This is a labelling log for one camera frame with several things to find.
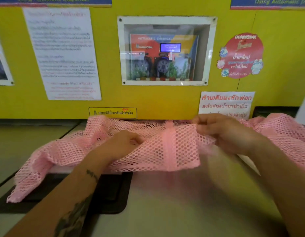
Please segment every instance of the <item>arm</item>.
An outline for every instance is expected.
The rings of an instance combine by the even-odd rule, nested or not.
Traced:
[[[101,173],[138,146],[131,140],[142,142],[139,135],[121,131],[91,151],[5,237],[78,237]]]
[[[221,114],[198,115],[197,131],[225,152],[247,155],[272,194],[291,236],[305,236],[305,172],[268,138]]]

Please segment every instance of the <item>white sign with red text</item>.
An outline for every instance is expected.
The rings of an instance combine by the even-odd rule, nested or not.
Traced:
[[[199,114],[221,113],[249,119],[255,92],[201,92]]]
[[[89,8],[24,7],[49,100],[101,100]]]

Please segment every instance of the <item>white frame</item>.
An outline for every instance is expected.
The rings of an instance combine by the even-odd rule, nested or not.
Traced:
[[[124,25],[210,25],[206,59],[204,63],[202,81],[150,81],[150,80],[127,80],[125,56]],[[133,86],[207,86],[210,74],[211,60],[214,47],[217,17],[215,16],[118,16],[117,30],[120,46],[122,85]]]
[[[3,65],[6,77],[8,78],[7,80],[0,80],[0,86],[13,86],[14,82],[13,82],[12,74],[10,72],[8,63],[6,62],[1,43],[0,43],[0,61]]]

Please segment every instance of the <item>hand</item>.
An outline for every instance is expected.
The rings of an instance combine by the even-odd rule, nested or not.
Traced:
[[[92,153],[95,153],[96,156],[103,155],[108,158],[109,162],[113,162],[125,157],[143,142],[143,138],[136,133],[120,131],[95,148]]]
[[[222,114],[201,114],[192,120],[197,132],[217,139],[216,145],[225,152],[250,156],[257,146],[269,140],[235,118]]]

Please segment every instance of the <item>cartoon sticker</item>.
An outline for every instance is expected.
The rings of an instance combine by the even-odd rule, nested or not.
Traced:
[[[263,44],[257,34],[235,35],[220,50],[217,68],[221,76],[234,79],[257,75],[263,68]]]

